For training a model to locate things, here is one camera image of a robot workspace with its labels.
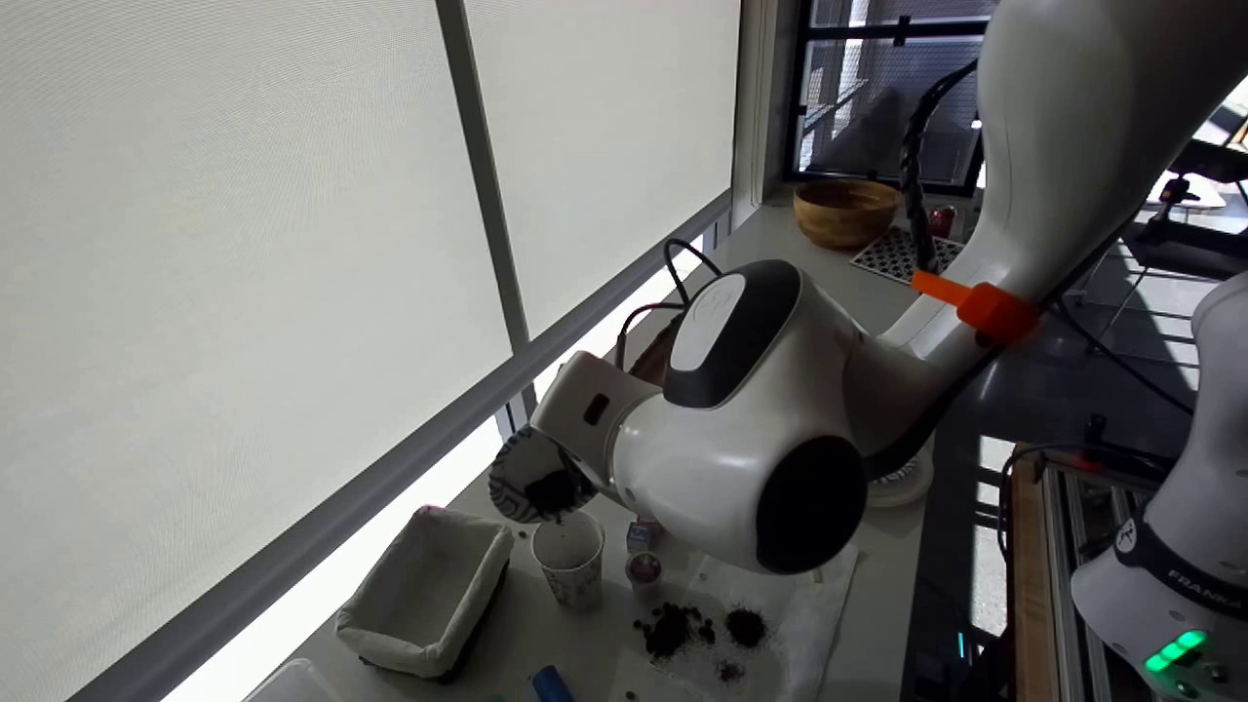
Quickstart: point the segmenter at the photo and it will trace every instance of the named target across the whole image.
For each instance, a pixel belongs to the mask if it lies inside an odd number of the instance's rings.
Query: blue object
[[[533,674],[533,688],[538,688],[538,702],[572,702],[570,687],[560,681],[560,674],[555,665],[542,665]]]

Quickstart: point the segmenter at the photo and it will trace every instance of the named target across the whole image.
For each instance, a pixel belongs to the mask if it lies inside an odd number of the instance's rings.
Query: orange band
[[[1017,343],[1040,320],[1040,311],[1031,301],[1010,294],[1005,287],[993,287],[993,284],[969,287],[936,272],[911,272],[909,284],[923,294],[953,302],[958,320],[975,328],[975,336],[988,339],[992,346]]]

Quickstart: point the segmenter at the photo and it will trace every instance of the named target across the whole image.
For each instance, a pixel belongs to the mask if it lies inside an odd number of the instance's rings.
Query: green light
[[[1142,665],[1147,665],[1152,674],[1161,674],[1161,669],[1170,665],[1170,658],[1152,656]]]
[[[1201,648],[1204,642],[1204,631],[1181,631],[1178,636],[1178,648]]]

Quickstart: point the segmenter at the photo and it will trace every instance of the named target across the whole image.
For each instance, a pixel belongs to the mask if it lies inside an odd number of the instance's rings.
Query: metal frame
[[[511,339],[511,357],[481,376],[467,393],[445,406],[433,421],[414,430],[402,445],[380,457],[346,486],[329,495],[313,515],[273,536],[261,554],[221,575],[211,593],[173,616],[159,631],[120,656],[109,669],[86,681],[73,699],[129,702],[164,699],[199,661],[228,648],[254,616],[261,616],[282,593],[287,593],[313,565],[320,565],[338,540],[346,540],[368,519],[375,519],[393,495],[424,474],[450,447],[456,447],[481,421],[494,418],[505,436],[528,423],[533,408],[533,375],[542,375],[572,339],[581,339],[602,314],[610,314],[635,284],[662,266],[662,240],[619,267],[570,314],[532,339],[524,294],[516,280],[516,255],[508,239],[508,210],[481,97],[471,31],[463,0],[438,0],[438,20],[454,66],[454,88],[463,120],[463,142],[471,158],[471,184],[492,245],[498,280],[498,306]],[[711,245],[726,239],[732,222],[729,190],[693,210],[671,239],[700,239],[711,231]]]
[[[969,14],[969,20],[911,20],[911,14],[898,14],[898,21],[857,21],[857,25],[810,25],[810,0],[802,0],[802,34],[794,44],[794,57],[791,57],[791,85],[787,85],[787,123],[783,123],[783,180],[787,184],[802,184],[802,180],[818,180],[810,172],[794,166],[800,154],[800,138],[818,127],[833,109],[807,118],[802,112],[802,72],[807,72],[807,53],[810,44],[830,44],[830,38],[895,38],[895,45],[904,45],[909,38],[970,38],[970,34],[988,34],[988,14]],[[934,194],[975,194],[975,180],[984,166],[984,136],[975,136],[970,146],[970,164],[963,172],[963,184],[923,184],[923,190]]]

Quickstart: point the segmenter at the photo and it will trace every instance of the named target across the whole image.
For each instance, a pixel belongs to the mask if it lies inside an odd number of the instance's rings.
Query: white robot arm
[[[1243,79],[1243,34],[1248,0],[1005,0],[980,60],[984,213],[945,275],[1039,306],[1061,293]],[[1243,280],[1201,306],[1204,391],[1190,447],[1152,515],[1119,536],[1129,549],[1147,527],[1190,567],[1236,586],[1229,593],[1248,587],[1248,385],[1231,382],[1243,314]],[[869,474],[904,465],[992,353],[1000,346],[953,302],[919,294],[895,328],[863,336],[800,267],[759,262],[700,293],[662,391],[581,353],[533,431],[676,536],[794,571],[843,549]],[[1174,674],[1147,669],[1165,636],[1248,638],[1243,613],[1218,613],[1130,556],[1086,567],[1078,605],[1165,694]],[[1248,681],[1248,661],[1220,669]]]

